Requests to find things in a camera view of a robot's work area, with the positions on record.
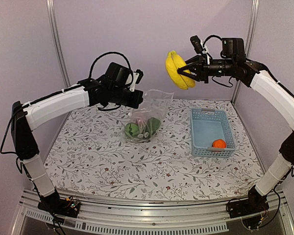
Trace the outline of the yellow banana toy bunch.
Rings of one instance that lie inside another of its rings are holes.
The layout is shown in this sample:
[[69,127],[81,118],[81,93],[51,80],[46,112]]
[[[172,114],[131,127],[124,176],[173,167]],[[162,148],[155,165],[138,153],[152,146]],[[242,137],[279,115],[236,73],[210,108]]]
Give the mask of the yellow banana toy bunch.
[[165,67],[167,70],[167,73],[173,83],[182,90],[187,90],[189,88],[195,87],[196,83],[191,78],[180,75],[178,73],[178,69],[181,67],[186,66],[185,61],[183,58],[176,53],[176,51],[172,50],[168,52],[166,61],[165,61]]

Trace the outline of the clear zip top bag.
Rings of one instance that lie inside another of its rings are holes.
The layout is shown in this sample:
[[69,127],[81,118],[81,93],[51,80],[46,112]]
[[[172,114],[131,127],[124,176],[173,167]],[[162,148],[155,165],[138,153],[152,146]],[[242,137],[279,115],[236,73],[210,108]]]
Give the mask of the clear zip top bag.
[[[140,130],[140,133],[149,132],[147,130],[148,119],[151,117],[157,118],[161,120],[161,124],[162,124],[162,121],[164,121],[167,115],[168,109],[173,101],[173,96],[174,96],[174,93],[168,93],[161,90],[146,91],[143,95],[143,102],[139,105],[139,108],[131,111],[128,114],[129,115],[128,123],[137,124]],[[150,133],[150,139],[152,139],[155,136],[155,134],[152,135]],[[146,142],[150,140],[150,139],[140,140],[137,138],[137,136],[134,138],[129,138],[125,135],[124,129],[122,132],[122,136],[126,142],[131,142],[131,143],[141,143],[141,142]]]

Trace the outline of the green watermelon toy ball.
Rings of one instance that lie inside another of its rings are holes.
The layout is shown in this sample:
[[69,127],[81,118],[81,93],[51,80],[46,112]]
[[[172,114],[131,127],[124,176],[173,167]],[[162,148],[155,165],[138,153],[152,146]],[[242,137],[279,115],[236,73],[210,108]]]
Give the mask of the green watermelon toy ball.
[[140,133],[140,130],[137,124],[128,123],[124,128],[124,133],[127,137],[134,138]]

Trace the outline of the dark green pepper toy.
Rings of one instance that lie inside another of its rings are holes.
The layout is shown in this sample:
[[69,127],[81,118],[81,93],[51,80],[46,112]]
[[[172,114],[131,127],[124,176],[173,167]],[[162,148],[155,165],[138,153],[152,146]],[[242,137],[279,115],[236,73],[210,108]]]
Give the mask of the dark green pepper toy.
[[154,135],[155,132],[159,129],[159,127],[161,126],[161,120],[155,118],[155,117],[151,117],[148,119],[147,121],[147,130]]

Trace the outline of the orange toy fruit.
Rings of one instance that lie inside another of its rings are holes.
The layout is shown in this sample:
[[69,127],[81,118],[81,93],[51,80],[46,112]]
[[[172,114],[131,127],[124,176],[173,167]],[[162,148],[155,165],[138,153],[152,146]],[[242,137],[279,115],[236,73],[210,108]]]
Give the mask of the orange toy fruit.
[[212,147],[213,148],[226,148],[227,144],[223,139],[218,139],[212,143]]

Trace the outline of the green orange carrot toy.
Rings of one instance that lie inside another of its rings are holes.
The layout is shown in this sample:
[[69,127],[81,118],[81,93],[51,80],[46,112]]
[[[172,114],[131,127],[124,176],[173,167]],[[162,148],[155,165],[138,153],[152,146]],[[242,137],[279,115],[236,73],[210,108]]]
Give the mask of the green orange carrot toy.
[[150,132],[139,133],[137,138],[140,140],[148,140],[150,139]]

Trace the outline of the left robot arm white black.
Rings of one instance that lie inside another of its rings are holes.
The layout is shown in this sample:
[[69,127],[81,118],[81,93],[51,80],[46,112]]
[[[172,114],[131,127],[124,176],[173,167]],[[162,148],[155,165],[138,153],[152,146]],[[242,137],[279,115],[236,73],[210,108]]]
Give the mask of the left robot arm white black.
[[83,79],[35,101],[13,104],[11,135],[16,155],[44,197],[45,206],[52,212],[60,212],[63,202],[55,196],[56,189],[40,157],[33,130],[58,116],[97,104],[101,105],[101,111],[110,103],[137,109],[143,101],[143,92],[135,89],[135,86],[143,75],[141,70],[132,71],[112,62],[98,79]]

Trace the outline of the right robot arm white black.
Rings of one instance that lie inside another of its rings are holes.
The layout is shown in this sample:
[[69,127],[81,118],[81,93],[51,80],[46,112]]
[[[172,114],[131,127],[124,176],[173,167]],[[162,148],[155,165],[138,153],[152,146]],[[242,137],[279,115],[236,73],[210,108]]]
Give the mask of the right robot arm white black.
[[197,35],[190,38],[196,56],[177,69],[178,74],[197,82],[208,83],[208,78],[229,76],[245,84],[265,98],[285,119],[291,134],[283,141],[278,157],[259,182],[248,191],[244,210],[255,213],[266,195],[277,186],[294,165],[294,95],[285,88],[264,64],[247,59],[242,38],[219,38],[221,58],[212,59],[206,42]]

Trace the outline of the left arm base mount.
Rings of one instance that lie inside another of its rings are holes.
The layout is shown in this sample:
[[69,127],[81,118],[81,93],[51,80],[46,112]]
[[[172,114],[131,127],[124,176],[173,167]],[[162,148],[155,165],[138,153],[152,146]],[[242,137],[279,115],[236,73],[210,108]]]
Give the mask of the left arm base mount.
[[59,193],[55,191],[49,196],[40,196],[38,209],[49,212],[53,215],[77,218],[80,206],[81,203],[79,199],[73,199],[72,196],[63,199],[60,197]]

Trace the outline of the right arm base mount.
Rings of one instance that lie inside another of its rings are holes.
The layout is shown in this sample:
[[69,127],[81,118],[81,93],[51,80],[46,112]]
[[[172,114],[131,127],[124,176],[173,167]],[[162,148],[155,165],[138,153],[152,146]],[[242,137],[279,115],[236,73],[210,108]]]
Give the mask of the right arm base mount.
[[249,230],[259,229],[268,215],[269,204],[266,196],[261,196],[255,186],[247,194],[247,199],[234,198],[227,202],[226,211],[230,218],[237,218],[258,213],[255,217],[243,219],[243,225]]

